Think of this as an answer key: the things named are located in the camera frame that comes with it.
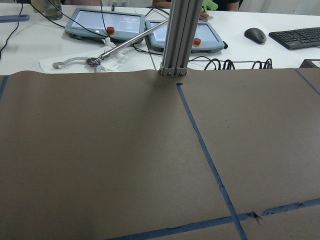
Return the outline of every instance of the blue tape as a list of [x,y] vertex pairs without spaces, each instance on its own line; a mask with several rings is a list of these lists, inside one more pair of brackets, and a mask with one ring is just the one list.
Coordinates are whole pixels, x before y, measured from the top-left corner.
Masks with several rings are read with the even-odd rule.
[[240,224],[240,221],[238,219],[238,215],[237,215],[237,212],[235,210],[235,207],[231,202],[229,194],[228,194],[228,192],[227,192],[227,190],[226,190],[226,188],[225,188],[225,186],[224,186],[224,184],[223,184],[223,182],[221,180],[221,177],[220,177],[220,175],[218,173],[218,170],[217,170],[217,168],[216,168],[216,166],[214,164],[214,161],[210,156],[210,153],[209,153],[209,151],[207,149],[205,141],[203,140],[203,138],[201,136],[201,133],[200,133],[200,131],[198,129],[197,123],[196,123],[196,121],[195,121],[195,119],[194,119],[194,117],[193,117],[193,115],[191,113],[191,110],[190,110],[190,108],[188,106],[187,100],[186,100],[186,98],[184,96],[184,93],[182,91],[181,85],[182,85],[182,83],[177,83],[176,84],[176,88],[177,88],[178,93],[180,95],[180,98],[182,100],[182,103],[183,103],[183,106],[185,108],[185,111],[186,111],[186,113],[187,113],[187,115],[189,117],[189,120],[190,120],[190,122],[191,122],[191,124],[192,124],[192,126],[193,126],[193,128],[194,128],[194,130],[196,132],[196,134],[198,135],[199,143],[200,143],[200,145],[202,147],[202,150],[203,150],[203,153],[205,155],[205,158],[206,158],[206,160],[207,160],[207,162],[208,162],[208,164],[209,164],[209,166],[211,168],[211,171],[212,171],[212,173],[213,173],[213,175],[215,177],[216,182],[219,185],[219,188],[220,188],[220,191],[221,191],[222,196],[224,198],[224,201],[225,201],[225,203],[226,203],[226,205],[227,205],[227,207],[228,207],[228,209],[230,211],[231,217],[233,218],[233,222],[235,224],[235,227],[236,227],[241,239],[242,240],[246,240],[247,239],[246,233],[245,233],[245,231],[243,230],[243,228],[242,228],[242,226]]
[[309,82],[309,80],[301,73],[299,72],[296,68],[294,69],[299,75],[300,77],[303,78],[303,80],[320,96],[320,91],[318,89],[316,89],[311,82]]
[[8,75],[3,77],[3,80],[2,80],[2,83],[1,83],[1,86],[0,86],[0,101],[1,101],[2,95],[4,94],[5,87],[6,87],[6,84],[8,82],[8,78],[9,78]]
[[[261,219],[261,217],[265,217],[273,214],[281,214],[287,211],[294,211],[294,210],[307,208],[307,207],[314,207],[314,206],[320,206],[320,198],[304,201],[301,203],[292,203],[289,205],[268,208],[265,211],[263,211],[261,215],[252,211],[248,213],[239,214],[237,217],[240,221],[245,221],[248,219],[256,219],[256,218]],[[215,227],[215,226],[224,225],[224,224],[231,224],[233,222],[234,222],[233,218],[231,216],[227,216],[227,217],[216,218],[216,219],[211,219],[211,220],[206,220],[201,222],[190,223],[190,224],[182,225],[175,228],[164,228],[164,229],[147,231],[147,232],[137,233],[137,234],[128,235],[128,236],[109,238],[108,240],[147,240],[147,239],[160,238],[160,237],[173,235],[173,234],[181,234],[181,233],[186,233],[190,231]]]

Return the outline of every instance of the black keyboard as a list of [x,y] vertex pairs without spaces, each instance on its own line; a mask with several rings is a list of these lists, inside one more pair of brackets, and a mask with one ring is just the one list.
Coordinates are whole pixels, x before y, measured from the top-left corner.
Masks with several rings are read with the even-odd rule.
[[320,27],[274,31],[269,36],[289,50],[320,46]]

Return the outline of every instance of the black mouse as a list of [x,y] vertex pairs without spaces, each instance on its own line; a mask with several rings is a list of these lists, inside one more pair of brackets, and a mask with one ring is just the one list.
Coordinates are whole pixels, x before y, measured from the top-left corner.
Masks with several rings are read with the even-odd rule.
[[244,36],[257,44],[263,44],[265,41],[267,41],[267,37],[264,32],[255,27],[246,30],[244,32]]

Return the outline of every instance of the blue tool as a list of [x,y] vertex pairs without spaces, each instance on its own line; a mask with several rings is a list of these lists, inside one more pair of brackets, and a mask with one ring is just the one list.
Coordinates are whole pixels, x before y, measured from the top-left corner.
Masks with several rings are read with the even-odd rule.
[[30,19],[30,16],[27,14],[0,16],[0,24],[1,23],[24,22],[24,21],[28,21],[29,19]]

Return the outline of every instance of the metal rod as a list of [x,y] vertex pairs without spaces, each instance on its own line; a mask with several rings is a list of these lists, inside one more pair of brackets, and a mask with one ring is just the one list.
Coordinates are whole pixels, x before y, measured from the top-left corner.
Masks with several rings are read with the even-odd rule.
[[94,59],[91,64],[94,64],[94,63],[97,63],[103,59],[106,59],[108,57],[110,57],[111,55],[115,54],[116,52],[120,51],[121,49],[123,48],[126,48],[128,46],[130,46],[131,44],[135,43],[136,41],[138,41],[139,39],[153,33],[155,30],[161,28],[162,26],[164,26],[165,24],[168,23],[168,19],[167,20],[164,20],[163,22],[153,26],[152,28],[150,28],[149,30],[146,30],[140,34],[138,34],[137,36],[131,38],[130,40],[128,41],[125,41],[124,43],[116,46],[115,48],[112,48],[111,50],[109,51],[106,51],[105,53],[101,54],[100,56],[98,56],[96,59]]

